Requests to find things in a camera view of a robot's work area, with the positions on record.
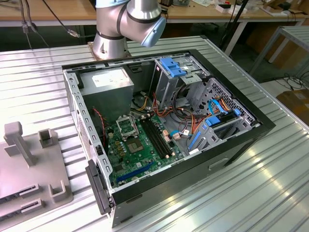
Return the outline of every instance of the red wire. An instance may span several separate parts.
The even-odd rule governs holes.
[[[102,115],[99,113],[99,111],[97,111],[95,108],[93,108],[93,110],[98,114],[98,116],[99,116],[100,119],[101,119],[102,128],[103,128],[103,146],[105,146],[105,129],[104,129],[103,117],[102,117]]]

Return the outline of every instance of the metal workbench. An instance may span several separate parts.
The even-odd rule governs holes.
[[[153,48],[128,46],[133,56],[199,50],[277,126],[237,162],[113,231],[308,231],[308,127],[208,40],[196,36],[162,39]],[[85,173],[87,162],[61,72],[61,65],[93,61],[88,47],[4,52],[0,57],[1,121],[21,121],[24,134],[46,127],[58,132],[74,195],[71,203],[7,231],[111,231]]]
[[[309,52],[309,26],[300,26],[300,27],[278,27],[272,37],[269,39],[268,43],[265,45],[259,56],[256,58],[251,70],[249,71],[250,75],[253,75],[254,71],[258,68],[263,58],[272,48],[273,44],[277,41],[280,35],[285,37],[284,42],[280,47],[285,46],[288,41],[292,41],[298,46],[302,47],[304,50]],[[276,52],[281,52],[283,48],[278,48]],[[296,76],[300,77],[302,72],[309,66],[309,63],[306,62],[297,72]]]

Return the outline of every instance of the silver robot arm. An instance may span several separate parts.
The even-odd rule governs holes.
[[[93,52],[100,59],[127,56],[126,38],[154,46],[166,19],[157,0],[97,0],[97,34]]]

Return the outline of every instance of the desk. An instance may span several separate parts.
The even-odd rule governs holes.
[[[46,0],[47,4],[54,10],[55,14],[65,25],[95,25],[96,11],[89,0]],[[29,0],[31,16],[37,26],[58,26],[59,22],[49,12],[42,0]],[[223,14],[215,10],[214,6],[204,7],[191,2],[188,7],[170,6],[168,23],[217,23],[228,22],[231,15]],[[296,25],[300,26],[307,17],[303,14],[296,16]],[[234,33],[228,47],[227,55],[232,52],[237,40],[249,22],[285,22],[287,16],[273,17],[263,10],[256,12],[248,11],[239,19],[239,26]],[[2,27],[21,26],[20,12],[11,8],[0,6],[0,21]]]
[[[204,7],[193,1],[190,2],[188,7],[170,6],[169,7],[168,23],[219,23],[229,22],[231,14],[221,13],[215,9],[215,6]],[[250,22],[286,22],[296,21],[296,26],[303,24],[306,15],[296,14],[296,19],[292,20],[292,16],[271,16],[265,11],[259,9],[255,12],[248,11],[246,14],[242,14],[239,18],[240,24],[237,27],[229,45],[227,46],[225,53],[230,55],[240,35],[245,29],[247,23]]]
[[[37,26],[59,26],[59,22],[48,10],[42,0],[28,0],[32,21]],[[89,0],[46,0],[47,4],[63,22],[64,25],[95,25],[96,10]],[[1,3],[8,6],[19,4]],[[19,10],[0,5],[0,26],[21,26],[21,13]]]
[[[129,42],[128,49],[133,56],[197,49],[276,127],[235,163],[113,231],[308,231],[308,126],[209,40],[168,38],[152,48]],[[25,135],[44,128],[58,132],[74,195],[71,203],[7,232],[112,231],[109,218],[99,214],[85,173],[87,162],[70,116],[61,72],[61,65],[93,61],[89,48],[58,47],[0,56],[1,111],[10,108],[15,112],[8,119],[20,120]]]

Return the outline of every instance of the motherboard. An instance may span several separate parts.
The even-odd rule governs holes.
[[[183,157],[157,115],[144,119],[130,118],[131,123],[128,123],[128,118],[125,119],[107,128],[113,187],[142,176],[146,178],[147,174]]]

